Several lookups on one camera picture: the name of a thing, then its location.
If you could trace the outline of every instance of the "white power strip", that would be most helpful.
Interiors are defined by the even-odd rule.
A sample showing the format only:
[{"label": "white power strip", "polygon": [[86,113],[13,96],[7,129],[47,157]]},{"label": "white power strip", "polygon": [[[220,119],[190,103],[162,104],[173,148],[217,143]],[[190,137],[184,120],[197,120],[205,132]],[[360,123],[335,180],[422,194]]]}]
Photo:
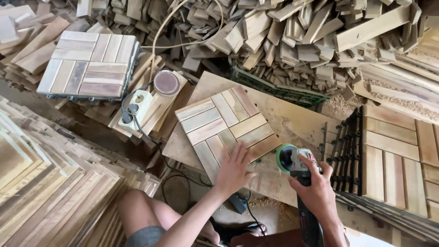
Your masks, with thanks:
[{"label": "white power strip", "polygon": [[[148,112],[151,106],[151,102],[152,102],[152,95],[149,92],[143,90],[137,90],[133,94],[133,97],[131,98],[130,102],[126,104],[127,106],[126,110],[128,111],[128,106],[131,104],[137,105],[136,118],[139,121],[139,124],[141,124],[142,119],[145,117],[146,112]],[[122,129],[126,131],[135,132],[139,130],[134,119],[132,119],[131,122],[129,123],[124,123],[122,121],[122,118],[120,118],[118,124]]]}]

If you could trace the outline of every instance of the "grinder handle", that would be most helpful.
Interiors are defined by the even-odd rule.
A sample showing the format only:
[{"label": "grinder handle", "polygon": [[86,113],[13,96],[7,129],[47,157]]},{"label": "grinder handle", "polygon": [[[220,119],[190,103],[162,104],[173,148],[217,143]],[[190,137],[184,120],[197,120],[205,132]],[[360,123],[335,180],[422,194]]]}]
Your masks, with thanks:
[{"label": "grinder handle", "polygon": [[[298,176],[297,180],[303,186],[311,186],[311,177]],[[307,247],[323,246],[320,224],[314,214],[305,206],[299,195],[297,195],[297,206],[299,208],[303,243]]]}]

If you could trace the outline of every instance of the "black sandal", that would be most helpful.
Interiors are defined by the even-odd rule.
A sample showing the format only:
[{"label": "black sandal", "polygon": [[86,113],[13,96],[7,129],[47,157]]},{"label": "black sandal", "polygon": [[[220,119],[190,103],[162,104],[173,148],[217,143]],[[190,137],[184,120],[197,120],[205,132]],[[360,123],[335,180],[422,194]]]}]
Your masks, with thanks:
[{"label": "black sandal", "polygon": [[[242,228],[229,228],[224,227],[217,223],[213,217],[209,218],[210,223],[213,225],[213,229],[219,234],[220,242],[224,245],[230,246],[230,241],[235,236],[240,236],[244,233],[256,233],[259,236],[267,235],[268,229],[267,226],[260,222],[250,223],[246,227]],[[259,226],[265,226],[265,231],[262,233],[261,228]]]}]

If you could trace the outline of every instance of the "round sanding disc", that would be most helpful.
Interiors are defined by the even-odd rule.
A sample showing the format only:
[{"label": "round sanding disc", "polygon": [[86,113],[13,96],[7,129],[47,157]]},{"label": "round sanding disc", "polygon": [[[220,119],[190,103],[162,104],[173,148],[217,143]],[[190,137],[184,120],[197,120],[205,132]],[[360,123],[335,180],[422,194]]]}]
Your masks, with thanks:
[{"label": "round sanding disc", "polygon": [[162,70],[154,77],[154,89],[163,96],[174,96],[180,90],[180,80],[169,70]]}]

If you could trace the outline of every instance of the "gray shorts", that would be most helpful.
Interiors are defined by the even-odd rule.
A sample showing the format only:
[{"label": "gray shorts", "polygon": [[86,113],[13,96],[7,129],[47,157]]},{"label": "gray shorts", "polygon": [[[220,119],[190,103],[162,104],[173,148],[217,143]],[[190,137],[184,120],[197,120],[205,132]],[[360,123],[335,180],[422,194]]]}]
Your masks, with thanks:
[{"label": "gray shorts", "polygon": [[166,230],[157,225],[151,225],[137,230],[126,239],[125,247],[153,247]]}]

